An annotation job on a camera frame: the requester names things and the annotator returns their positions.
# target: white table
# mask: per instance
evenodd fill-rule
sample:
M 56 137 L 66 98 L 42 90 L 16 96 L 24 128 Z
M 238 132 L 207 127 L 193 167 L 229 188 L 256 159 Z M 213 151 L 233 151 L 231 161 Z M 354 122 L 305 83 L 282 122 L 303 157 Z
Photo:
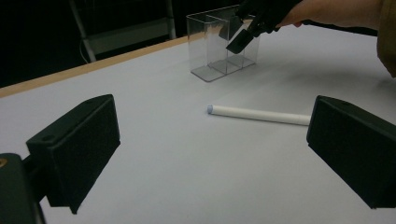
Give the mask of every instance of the white table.
M 0 152 L 84 100 L 115 97 L 121 145 L 76 216 L 41 205 L 49 224 L 394 224 L 371 210 L 307 146 L 305 126 L 206 114 L 207 105 L 310 115 L 315 98 L 348 101 L 396 123 L 396 82 L 375 37 L 318 27 L 262 35 L 258 62 L 212 83 L 190 73 L 186 43 L 0 98 Z

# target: transparent box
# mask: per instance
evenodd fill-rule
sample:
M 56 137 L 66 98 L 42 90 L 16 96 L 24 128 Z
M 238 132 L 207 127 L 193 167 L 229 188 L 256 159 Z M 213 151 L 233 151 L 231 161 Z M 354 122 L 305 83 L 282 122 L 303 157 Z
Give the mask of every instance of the transparent box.
M 224 77 L 256 62 L 260 37 L 238 54 L 226 49 L 254 18 L 248 16 L 241 24 L 235 16 L 237 8 L 224 7 L 187 16 L 190 70 L 204 81 Z

